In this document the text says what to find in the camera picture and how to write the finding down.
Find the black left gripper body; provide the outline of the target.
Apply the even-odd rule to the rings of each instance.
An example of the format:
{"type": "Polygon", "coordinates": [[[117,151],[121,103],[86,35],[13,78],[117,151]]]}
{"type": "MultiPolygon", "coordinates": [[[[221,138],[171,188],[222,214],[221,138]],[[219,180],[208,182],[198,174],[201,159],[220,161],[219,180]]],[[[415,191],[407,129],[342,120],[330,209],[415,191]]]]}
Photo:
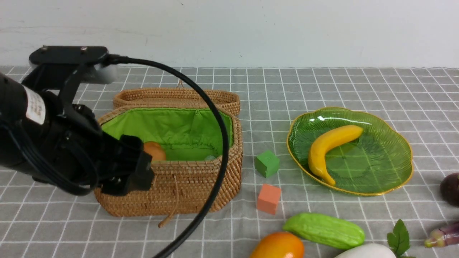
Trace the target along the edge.
{"type": "Polygon", "coordinates": [[[126,145],[102,132],[90,108],[64,105],[49,122],[43,153],[47,182],[76,196],[97,187],[111,195],[125,194],[126,145]]]}

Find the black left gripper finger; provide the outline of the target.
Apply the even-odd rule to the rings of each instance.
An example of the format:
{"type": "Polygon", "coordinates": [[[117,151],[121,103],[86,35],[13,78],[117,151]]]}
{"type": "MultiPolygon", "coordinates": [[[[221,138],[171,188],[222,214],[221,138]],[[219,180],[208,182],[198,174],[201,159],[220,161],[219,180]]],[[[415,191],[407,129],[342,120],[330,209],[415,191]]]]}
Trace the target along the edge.
{"type": "Polygon", "coordinates": [[[149,191],[154,178],[152,156],[144,151],[139,137],[123,134],[119,139],[103,135],[100,153],[101,192],[126,196],[132,191],[149,191]]]}

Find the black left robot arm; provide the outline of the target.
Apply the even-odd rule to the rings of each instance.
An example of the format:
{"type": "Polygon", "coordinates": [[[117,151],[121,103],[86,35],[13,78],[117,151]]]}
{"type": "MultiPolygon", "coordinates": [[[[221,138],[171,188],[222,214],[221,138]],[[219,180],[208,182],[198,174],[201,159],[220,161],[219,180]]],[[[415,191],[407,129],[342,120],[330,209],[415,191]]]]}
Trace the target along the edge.
{"type": "Polygon", "coordinates": [[[151,155],[139,137],[115,138],[85,105],[1,75],[1,166],[84,196],[149,191],[151,155]]]}

